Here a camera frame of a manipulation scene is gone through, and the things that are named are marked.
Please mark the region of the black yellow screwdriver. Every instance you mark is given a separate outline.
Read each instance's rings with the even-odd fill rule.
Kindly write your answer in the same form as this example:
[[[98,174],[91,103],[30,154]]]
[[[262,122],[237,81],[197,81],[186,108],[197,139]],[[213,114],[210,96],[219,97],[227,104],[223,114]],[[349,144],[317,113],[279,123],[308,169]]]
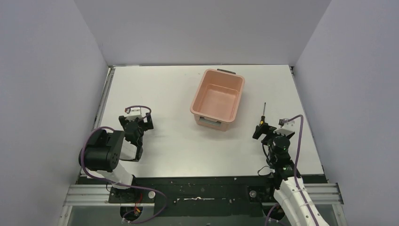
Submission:
[[[262,124],[264,124],[264,122],[265,122],[265,109],[266,109],[266,103],[264,102],[264,104],[263,104],[263,111],[262,111],[262,115],[261,115],[261,120],[260,120],[260,123],[259,123],[260,126],[261,126]]]

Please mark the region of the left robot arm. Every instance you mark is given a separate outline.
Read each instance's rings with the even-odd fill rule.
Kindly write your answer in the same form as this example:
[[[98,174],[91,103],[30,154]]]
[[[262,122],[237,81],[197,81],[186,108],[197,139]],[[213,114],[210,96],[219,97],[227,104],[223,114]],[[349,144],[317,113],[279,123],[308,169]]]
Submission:
[[[144,133],[154,129],[151,113],[129,113],[119,116],[122,130],[101,126],[91,132],[79,154],[79,164],[87,175],[121,189],[120,195],[127,202],[139,197],[134,185],[135,177],[120,163],[140,161],[143,154]]]

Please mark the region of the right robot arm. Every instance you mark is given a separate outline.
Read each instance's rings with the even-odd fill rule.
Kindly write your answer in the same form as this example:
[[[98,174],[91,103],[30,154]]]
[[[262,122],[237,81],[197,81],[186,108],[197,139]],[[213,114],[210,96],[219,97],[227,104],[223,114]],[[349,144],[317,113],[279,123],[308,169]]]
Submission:
[[[327,226],[328,222],[317,210],[289,154],[290,138],[295,133],[283,127],[276,128],[262,121],[252,135],[266,154],[266,163],[272,172],[272,195],[292,226]]]

